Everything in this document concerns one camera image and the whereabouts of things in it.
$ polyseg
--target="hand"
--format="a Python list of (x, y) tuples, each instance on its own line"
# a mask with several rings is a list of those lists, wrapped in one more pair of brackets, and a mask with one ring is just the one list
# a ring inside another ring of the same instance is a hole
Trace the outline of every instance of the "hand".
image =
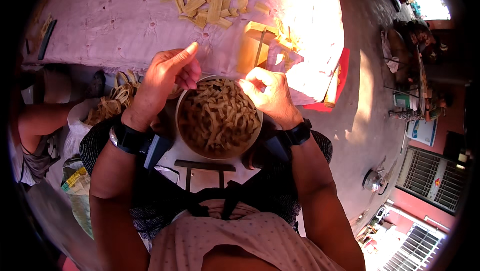
[(165, 106), (174, 83), (185, 90), (196, 89), (202, 72), (195, 58), (197, 50), (198, 43), (193, 42), (186, 49), (155, 54), (133, 104), (123, 112), (122, 123), (134, 130), (145, 131)]
[[(239, 83), (255, 106), (272, 117), (283, 130), (291, 130), (303, 122), (302, 114), (293, 105), (284, 73), (255, 67)], [(265, 91), (262, 93), (260, 89), (264, 86)]]

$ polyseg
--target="red cloth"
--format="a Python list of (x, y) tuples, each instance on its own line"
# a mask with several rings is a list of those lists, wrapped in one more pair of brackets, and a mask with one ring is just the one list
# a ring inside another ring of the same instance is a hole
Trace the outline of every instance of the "red cloth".
[[(340, 94), (343, 91), (343, 87), (345, 87), (345, 82), (347, 82), (347, 74), (349, 72), (349, 57), (350, 57), (350, 49), (343, 48), (342, 54), (340, 55), (340, 59), (338, 60), (342, 70), (340, 70), (340, 74), (338, 75), (338, 79), (340, 80), (340, 84), (336, 88), (335, 103), (337, 103), (337, 101), (339, 100)], [(306, 109), (309, 109), (309, 110), (315, 110), (315, 111), (319, 111), (319, 112), (331, 112), (332, 111), (331, 108), (325, 107), (323, 102), (306, 104), (306, 105), (303, 106), (303, 108), (306, 108)]]

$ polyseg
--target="concrete floor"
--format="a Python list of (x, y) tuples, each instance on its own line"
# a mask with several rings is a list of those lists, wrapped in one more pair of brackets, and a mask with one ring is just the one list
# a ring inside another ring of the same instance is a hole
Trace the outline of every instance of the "concrete floor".
[[(385, 158), (383, 166), (391, 171), (391, 189), (403, 162), (399, 152), (405, 123), (390, 120), (387, 115), (388, 110), (393, 108), (393, 100), (391, 92), (383, 86), (393, 86), (394, 76), (382, 60), (380, 28), (391, 27), (395, 18), (410, 20), (410, 16), (406, 7), (401, 13), (396, 13), (390, 0), (340, 0), (340, 3), (345, 47), (350, 49), (345, 88), (331, 113), (303, 109), (301, 112), (310, 119), (313, 129), (333, 142), (330, 168), (339, 199), (356, 234), (389, 194), (387, 190), (378, 196), (363, 189), (362, 180), (366, 172)], [(95, 244), (76, 223), (68, 197), (60, 189), (62, 163), (60, 161), (52, 167), (47, 181), (30, 189), (29, 203), (46, 234), (62, 252), (72, 258), (81, 270), (99, 270)], [(185, 171), (176, 169), (181, 173), (180, 178), (184, 179)], [(253, 174), (239, 170), (232, 178), (225, 179), (243, 182)], [(192, 180), (192, 191), (199, 190), (203, 185), (211, 187), (213, 183), (217, 183), (215, 174), (196, 174)]]

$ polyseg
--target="window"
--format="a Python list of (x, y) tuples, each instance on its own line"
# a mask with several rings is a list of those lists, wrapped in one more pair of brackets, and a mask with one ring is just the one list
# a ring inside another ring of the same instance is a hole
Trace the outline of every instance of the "window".
[(427, 267), (431, 255), (441, 244), (442, 238), (435, 236), (418, 224), (413, 224), (406, 234), (405, 242), (380, 271), (415, 271)]
[(466, 180), (466, 170), (456, 162), (409, 147), (396, 186), (454, 213)]

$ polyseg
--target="bright opening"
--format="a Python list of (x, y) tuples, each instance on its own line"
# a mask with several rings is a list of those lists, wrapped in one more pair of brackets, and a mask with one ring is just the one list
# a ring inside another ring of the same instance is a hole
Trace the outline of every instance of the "bright opening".
[(413, 0), (410, 6), (423, 20), (450, 20), (450, 12), (443, 0)]

